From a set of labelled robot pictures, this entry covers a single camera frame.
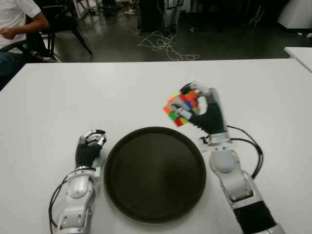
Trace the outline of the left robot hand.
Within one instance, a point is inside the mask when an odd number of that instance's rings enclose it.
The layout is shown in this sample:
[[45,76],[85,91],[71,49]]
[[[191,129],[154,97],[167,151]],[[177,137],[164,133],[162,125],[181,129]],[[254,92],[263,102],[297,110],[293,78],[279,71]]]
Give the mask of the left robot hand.
[[104,130],[89,130],[81,135],[76,147],[75,167],[92,167],[94,160],[100,156],[100,151],[106,140]]

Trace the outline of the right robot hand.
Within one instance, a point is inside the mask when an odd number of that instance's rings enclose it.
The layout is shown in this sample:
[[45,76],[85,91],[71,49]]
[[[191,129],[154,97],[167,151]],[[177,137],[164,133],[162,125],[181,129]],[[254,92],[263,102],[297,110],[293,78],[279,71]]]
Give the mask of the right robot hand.
[[[204,98],[207,104],[204,113],[196,114],[182,101],[181,98],[185,98],[185,95],[189,93],[196,94],[195,99]],[[221,102],[215,88],[207,88],[198,82],[188,83],[180,89],[179,95],[168,105],[178,117],[205,131],[210,137],[218,137],[221,142],[230,140]]]

